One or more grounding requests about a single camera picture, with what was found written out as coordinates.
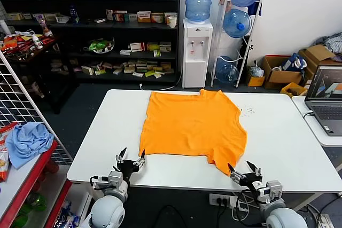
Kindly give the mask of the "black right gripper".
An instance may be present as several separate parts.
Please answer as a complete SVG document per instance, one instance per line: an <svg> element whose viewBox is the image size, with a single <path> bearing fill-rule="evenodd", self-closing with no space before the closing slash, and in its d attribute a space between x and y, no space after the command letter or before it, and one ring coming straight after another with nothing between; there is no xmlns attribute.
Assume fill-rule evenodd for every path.
<svg viewBox="0 0 342 228"><path fill-rule="evenodd" d="M253 172L241 174L235 171L234 167L228 163L230 178L235 183L239 183L240 186L245 186L250 190L256 190L262 185L263 176L261 173L261 168L258 168L254 163L250 161L246 161L246 163Z"/></svg>

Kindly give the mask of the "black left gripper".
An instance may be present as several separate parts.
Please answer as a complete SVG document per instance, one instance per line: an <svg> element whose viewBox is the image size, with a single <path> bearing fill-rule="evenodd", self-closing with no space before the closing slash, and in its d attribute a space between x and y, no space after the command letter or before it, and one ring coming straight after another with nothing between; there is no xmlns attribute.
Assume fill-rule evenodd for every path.
<svg viewBox="0 0 342 228"><path fill-rule="evenodd" d="M125 147L115 158L117 162L117 168L122 173L124 179L129 179L133 173L139 172L139 169L145 163L145 150L142 151L141 156L137 161L124 160L127 148Z"/></svg>

